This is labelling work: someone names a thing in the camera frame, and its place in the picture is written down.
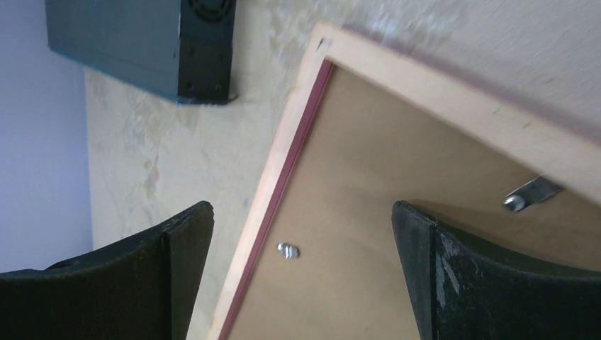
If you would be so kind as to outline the pink wooden picture frame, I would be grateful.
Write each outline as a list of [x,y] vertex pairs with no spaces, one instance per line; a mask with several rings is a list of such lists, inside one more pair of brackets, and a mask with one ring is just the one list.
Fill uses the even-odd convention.
[[561,192],[574,192],[600,207],[599,144],[416,59],[347,30],[318,24],[230,264],[208,331],[209,339],[229,339],[226,329],[236,318],[237,304],[245,296],[245,281],[252,276],[254,260],[262,247],[261,237],[269,231],[271,211],[279,201],[277,190],[285,188],[297,149],[303,146],[302,125],[311,122],[328,79],[337,69],[429,113],[535,171],[536,177],[544,176],[563,186]]

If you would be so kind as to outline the brown cardboard backing board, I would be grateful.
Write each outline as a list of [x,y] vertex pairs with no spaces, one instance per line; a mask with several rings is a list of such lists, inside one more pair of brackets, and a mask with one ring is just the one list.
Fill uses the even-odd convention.
[[[600,207],[571,191],[521,212],[535,171],[337,69],[302,125],[229,339],[418,339],[391,222],[405,200],[528,256],[600,270]],[[285,259],[280,242],[300,250]]]

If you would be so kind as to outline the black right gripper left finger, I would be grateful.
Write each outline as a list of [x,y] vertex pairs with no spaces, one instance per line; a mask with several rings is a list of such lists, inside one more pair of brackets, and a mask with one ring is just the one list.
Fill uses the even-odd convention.
[[2,339],[185,339],[214,227],[201,201],[43,270],[1,274]]

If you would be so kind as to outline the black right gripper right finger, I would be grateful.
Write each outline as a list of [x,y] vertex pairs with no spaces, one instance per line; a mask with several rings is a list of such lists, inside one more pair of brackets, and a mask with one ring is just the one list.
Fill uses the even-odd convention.
[[536,259],[406,201],[395,243],[422,339],[599,339],[600,274]]

